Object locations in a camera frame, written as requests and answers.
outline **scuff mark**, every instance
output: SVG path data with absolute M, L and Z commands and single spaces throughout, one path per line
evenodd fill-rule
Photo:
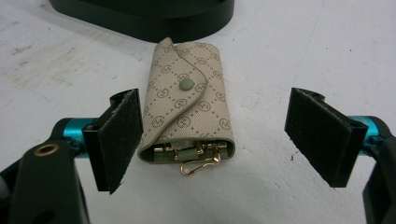
M 21 63 L 20 63 L 20 66 L 24 66 L 24 65 L 26 65 L 27 63 L 29 63 L 29 62 L 27 62 L 27 61 L 21 62 Z
M 291 155 L 290 160 L 293 161 L 294 160 L 294 156 L 297 155 L 300 151 L 296 151 L 294 152 L 294 154 Z
M 28 47 L 24 47 L 24 48 L 15 48 L 14 50 L 12 50 L 11 52 L 10 52 L 10 54 L 12 54 L 12 55 L 16 55 L 16 54 L 19 54 L 19 53 L 23 53 L 24 51 L 26 51 L 27 49 L 31 49 L 32 48 L 32 45 L 30 45 L 30 46 L 28 46 Z

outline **screw hole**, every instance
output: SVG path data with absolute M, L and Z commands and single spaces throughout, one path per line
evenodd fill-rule
M 56 152 L 59 149 L 59 146 L 56 144 L 48 144 L 44 145 L 38 149 L 35 150 L 35 155 L 37 157 L 44 157 L 48 156 L 54 152 Z

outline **monogram pattern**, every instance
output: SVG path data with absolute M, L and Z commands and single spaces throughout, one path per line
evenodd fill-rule
M 140 152 L 172 139 L 219 139 L 233 143 L 219 50 L 203 43 L 174 46 L 166 38 L 154 50 L 143 111 Z M 190 78 L 194 87 L 179 88 Z

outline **wallet flap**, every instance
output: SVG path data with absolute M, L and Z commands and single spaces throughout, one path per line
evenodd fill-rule
M 142 148 L 152 145 L 206 90 L 205 75 L 180 57 L 183 52 L 187 50 L 177 52 L 170 38 L 165 38 L 154 50 L 143 111 Z

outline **black base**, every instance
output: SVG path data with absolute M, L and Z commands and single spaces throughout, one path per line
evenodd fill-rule
M 212 35 L 233 16 L 234 0 L 49 0 L 55 10 L 125 35 L 176 43 Z

